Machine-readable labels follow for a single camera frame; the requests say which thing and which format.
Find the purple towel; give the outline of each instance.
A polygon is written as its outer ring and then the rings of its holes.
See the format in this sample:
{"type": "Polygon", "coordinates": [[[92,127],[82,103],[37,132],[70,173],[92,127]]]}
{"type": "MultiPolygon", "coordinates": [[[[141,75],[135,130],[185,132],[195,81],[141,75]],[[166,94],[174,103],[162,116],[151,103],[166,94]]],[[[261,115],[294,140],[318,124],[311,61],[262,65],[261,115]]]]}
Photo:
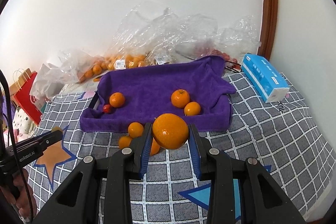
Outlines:
{"type": "Polygon", "coordinates": [[[225,131],[230,125],[231,105],[226,94],[235,88],[221,78],[225,61],[218,56],[172,65],[159,65],[111,71],[98,85],[100,105],[86,108],[80,117],[84,132],[126,132],[130,123],[154,122],[163,113],[174,113],[187,124],[195,123],[199,131],[225,131]],[[185,116],[184,110],[172,105],[170,97],[177,89],[190,94],[190,101],[201,105],[201,114],[185,116]],[[126,98],[123,107],[111,114],[102,112],[112,93],[126,98]]]}

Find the gray checkered bedspread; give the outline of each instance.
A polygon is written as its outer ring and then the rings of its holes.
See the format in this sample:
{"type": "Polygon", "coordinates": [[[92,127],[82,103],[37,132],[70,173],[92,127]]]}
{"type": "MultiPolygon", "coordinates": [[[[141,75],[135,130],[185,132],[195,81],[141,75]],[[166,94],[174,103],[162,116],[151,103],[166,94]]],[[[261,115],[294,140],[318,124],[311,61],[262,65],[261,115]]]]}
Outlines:
{"type": "MultiPolygon", "coordinates": [[[[290,85],[289,96],[279,103],[265,104],[243,73],[225,78],[237,89],[231,96],[232,124],[226,132],[201,132],[213,147],[231,157],[256,157],[271,165],[271,175],[304,214],[322,194],[333,174],[336,154],[315,125],[301,94],[290,85]]],[[[78,159],[56,167],[54,189],[85,156],[111,156],[118,150],[117,133],[83,133],[79,116],[91,98],[82,95],[55,96],[48,104],[36,135],[54,126],[65,128],[64,146],[78,159]]],[[[27,166],[29,184],[40,209],[53,190],[44,168],[27,166]]],[[[200,182],[192,172],[186,143],[178,150],[163,150],[150,158],[143,181],[130,182],[134,223],[205,223],[207,211],[178,192],[209,182],[200,182]]],[[[104,189],[100,198],[100,222],[104,218],[104,189]]]]}

